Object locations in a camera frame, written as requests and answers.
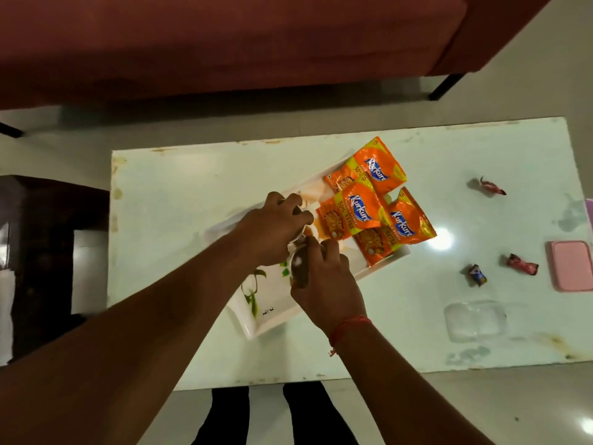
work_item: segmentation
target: black sofa leg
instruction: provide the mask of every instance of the black sofa leg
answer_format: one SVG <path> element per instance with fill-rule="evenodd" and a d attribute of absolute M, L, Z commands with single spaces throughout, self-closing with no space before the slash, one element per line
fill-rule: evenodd
<path fill-rule="evenodd" d="M 5 125 L 0 122 L 0 134 L 18 139 L 23 135 L 23 132 L 19 129 L 13 128 L 12 126 Z"/>
<path fill-rule="evenodd" d="M 428 99 L 431 101 L 440 100 L 441 97 L 445 95 L 449 89 L 457 84 L 464 76 L 465 74 L 450 74 L 445 78 L 445 81 L 439 84 L 439 87 L 432 91 L 432 93 L 428 96 Z"/>

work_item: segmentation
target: white table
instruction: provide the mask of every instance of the white table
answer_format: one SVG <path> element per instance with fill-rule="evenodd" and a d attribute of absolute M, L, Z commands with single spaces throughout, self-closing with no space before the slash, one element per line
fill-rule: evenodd
<path fill-rule="evenodd" d="M 593 359 L 593 293 L 554 291 L 545 255 L 546 241 L 593 239 L 560 118 L 114 151 L 109 305 L 198 253 L 211 225 L 375 135 L 441 237 L 451 236 L 449 248 L 442 239 L 433 244 L 441 250 L 430 241 L 413 246 L 360 282 L 369 317 L 405 358 L 420 372 Z M 482 175 L 508 196 L 468 187 Z M 539 263 L 538 275 L 500 265 L 508 253 Z M 460 274 L 471 263 L 488 277 L 485 286 L 470 287 Z M 479 299 L 506 303 L 510 338 L 452 343 L 444 308 Z M 348 377 L 328 350 L 304 314 L 248 342 L 225 309 L 177 390 Z"/>

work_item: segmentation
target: person's left hand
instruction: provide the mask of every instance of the person's left hand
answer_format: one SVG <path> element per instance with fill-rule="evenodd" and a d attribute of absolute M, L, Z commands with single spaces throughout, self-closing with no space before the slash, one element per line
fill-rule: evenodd
<path fill-rule="evenodd" d="M 288 243 L 305 225 L 313 223 L 313 214 L 307 210 L 293 215 L 302 204 L 296 193 L 286 199 L 278 192 L 270 192 L 260 209 L 253 209 L 235 226 L 233 233 L 247 241 L 256 254 L 259 265 L 274 265 L 288 258 Z"/>

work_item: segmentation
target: white serving tray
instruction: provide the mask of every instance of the white serving tray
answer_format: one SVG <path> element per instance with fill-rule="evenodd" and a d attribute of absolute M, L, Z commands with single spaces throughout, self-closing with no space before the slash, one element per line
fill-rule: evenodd
<path fill-rule="evenodd" d="M 322 178 L 324 175 L 330 174 L 340 168 L 345 162 L 346 159 L 343 159 L 330 168 L 282 192 L 284 196 L 288 196 L 291 193 L 301 195 L 303 199 L 301 208 L 303 210 L 309 210 L 313 214 L 315 217 L 313 223 L 315 226 L 314 229 L 319 232 L 322 232 L 322 228 L 315 209 L 319 207 L 319 202 L 325 201 L 334 195 L 331 188 Z M 203 235 L 205 245 L 210 245 L 230 232 L 235 227 L 235 224 L 251 209 L 261 208 L 262 206 L 263 202 L 208 228 Z M 367 261 L 352 237 L 340 240 L 339 242 L 340 253 L 348 257 L 350 270 L 356 280 L 362 279 L 403 256 L 410 254 L 409 247 L 404 245 L 373 267 L 367 267 Z M 284 323 L 302 311 L 300 306 L 291 297 L 290 276 L 287 263 L 261 267 L 257 273 L 259 274 L 248 276 L 227 304 L 237 316 L 243 332 L 249 340 Z M 254 308 L 253 303 L 249 303 L 246 299 L 246 297 L 250 297 L 252 291 L 256 291 L 254 298 L 257 303 L 257 309 Z"/>

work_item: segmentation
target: chips bag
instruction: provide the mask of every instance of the chips bag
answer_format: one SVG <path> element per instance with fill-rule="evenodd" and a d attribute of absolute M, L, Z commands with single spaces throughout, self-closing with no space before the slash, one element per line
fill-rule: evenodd
<path fill-rule="evenodd" d="M 384 202 L 366 174 L 322 202 L 317 214 L 334 239 L 346 239 L 368 228 L 391 224 Z"/>
<path fill-rule="evenodd" d="M 379 195 L 392 191 L 407 180 L 402 167 L 378 136 L 354 153 L 339 170 L 324 179 L 337 193 L 365 172 L 370 175 Z"/>
<path fill-rule="evenodd" d="M 436 237 L 428 218 L 405 187 L 400 189 L 397 200 L 388 206 L 388 210 L 398 242 L 411 245 Z"/>
<path fill-rule="evenodd" d="M 402 246 L 391 227 L 383 226 L 361 231 L 354 236 L 369 266 L 373 266 Z"/>

